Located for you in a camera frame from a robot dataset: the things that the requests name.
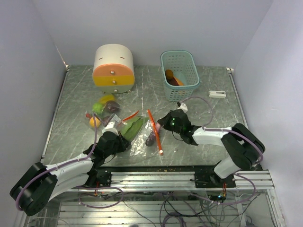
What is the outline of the green fake leafy vegetable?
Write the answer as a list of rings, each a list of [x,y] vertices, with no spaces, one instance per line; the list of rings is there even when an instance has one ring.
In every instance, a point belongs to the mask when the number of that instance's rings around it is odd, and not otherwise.
[[[148,118],[143,116],[137,116],[127,120],[120,130],[121,135],[129,142],[132,142],[147,121]]]

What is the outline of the zip bag with fake food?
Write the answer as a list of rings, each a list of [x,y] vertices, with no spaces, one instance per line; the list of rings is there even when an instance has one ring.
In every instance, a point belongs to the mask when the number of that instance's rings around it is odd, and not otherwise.
[[[163,156],[164,151],[162,148],[160,135],[156,131],[156,125],[158,124],[152,115],[150,109],[147,109],[145,113],[139,111],[137,116],[147,117],[148,121],[143,125],[142,129],[131,142],[131,146],[128,149],[130,157],[148,157],[148,156]],[[151,130],[155,131],[156,141],[150,147],[145,145],[145,141],[148,138]]]

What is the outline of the purple fake eggplant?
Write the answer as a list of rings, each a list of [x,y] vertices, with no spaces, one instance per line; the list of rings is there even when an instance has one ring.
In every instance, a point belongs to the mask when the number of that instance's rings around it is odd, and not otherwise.
[[[160,134],[160,129],[161,129],[161,126],[159,124],[156,125],[156,131],[158,134]],[[151,130],[148,138],[146,139],[145,141],[145,145],[150,147],[154,144],[154,142],[156,141],[156,134],[155,134],[155,131],[154,130]]]

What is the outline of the orange pumpkin slice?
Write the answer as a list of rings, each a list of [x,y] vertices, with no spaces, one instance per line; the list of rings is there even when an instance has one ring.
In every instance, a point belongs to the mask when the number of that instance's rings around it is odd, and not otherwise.
[[[176,77],[169,79],[168,83],[172,86],[184,86],[184,84]]]

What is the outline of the zip bag with fruit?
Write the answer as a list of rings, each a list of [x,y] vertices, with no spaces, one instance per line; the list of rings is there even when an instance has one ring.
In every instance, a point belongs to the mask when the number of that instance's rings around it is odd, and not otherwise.
[[[105,93],[99,100],[91,102],[84,113],[84,122],[91,128],[104,129],[113,122],[120,129],[126,122],[139,113],[126,101],[121,101],[110,93]]]

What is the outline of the small orange fake food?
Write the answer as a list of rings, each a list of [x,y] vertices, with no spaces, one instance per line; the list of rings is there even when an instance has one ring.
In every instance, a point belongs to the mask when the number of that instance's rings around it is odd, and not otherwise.
[[[165,77],[167,80],[172,80],[174,78],[174,73],[172,70],[165,70]]]

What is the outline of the light blue plastic basket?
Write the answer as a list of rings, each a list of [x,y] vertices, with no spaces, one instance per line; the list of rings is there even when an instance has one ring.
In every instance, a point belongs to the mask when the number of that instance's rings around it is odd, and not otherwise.
[[[165,96],[169,101],[177,102],[190,97],[199,87],[200,78],[190,52],[184,50],[165,51],[160,56],[161,72]],[[172,70],[184,86],[172,86],[165,77],[165,70]]]

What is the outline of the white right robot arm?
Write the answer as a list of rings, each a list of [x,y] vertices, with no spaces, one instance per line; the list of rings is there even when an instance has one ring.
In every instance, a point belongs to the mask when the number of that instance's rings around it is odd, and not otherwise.
[[[264,144],[241,123],[228,128],[197,126],[189,121],[181,109],[170,111],[157,123],[162,128],[179,134],[186,144],[208,144],[226,149],[228,157],[215,165],[208,178],[214,187],[221,186],[226,177],[239,170],[249,171],[254,164],[263,160],[266,150]]]

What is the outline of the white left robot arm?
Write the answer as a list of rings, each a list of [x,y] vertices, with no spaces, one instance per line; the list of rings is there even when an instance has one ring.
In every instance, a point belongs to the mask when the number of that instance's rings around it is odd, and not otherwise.
[[[45,166],[36,162],[10,190],[16,208],[32,216],[54,197],[78,186],[91,188],[96,184],[97,168],[117,153],[128,150],[131,143],[120,132],[106,131],[75,158]]]

